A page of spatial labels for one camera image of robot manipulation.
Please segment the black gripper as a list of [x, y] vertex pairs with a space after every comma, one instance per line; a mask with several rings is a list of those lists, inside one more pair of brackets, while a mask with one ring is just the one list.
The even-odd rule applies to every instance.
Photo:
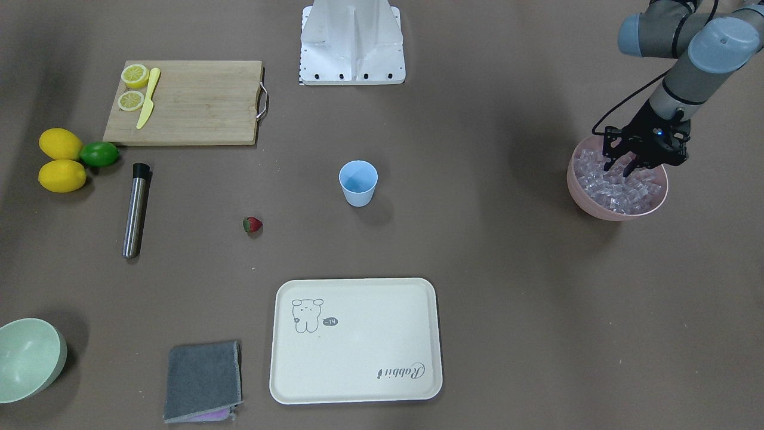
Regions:
[[624, 128], [604, 128], [603, 171], [609, 172], [628, 153], [634, 158], [623, 168], [625, 179], [641, 168], [653, 169], [661, 164], [679, 166], [689, 157], [686, 143], [690, 139], [690, 129], [684, 109], [678, 108], [671, 117], [663, 119], [646, 102]]

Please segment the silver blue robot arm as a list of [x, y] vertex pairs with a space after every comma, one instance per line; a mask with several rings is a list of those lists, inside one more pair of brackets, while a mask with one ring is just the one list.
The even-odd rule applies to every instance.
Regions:
[[700, 14], [698, 1], [652, 1], [620, 26], [618, 47], [634, 57], [673, 58], [658, 85], [622, 128], [606, 126], [601, 150], [609, 171], [623, 156], [636, 169], [679, 166], [688, 159], [691, 117], [721, 85], [762, 50], [762, 2], [729, 14]]

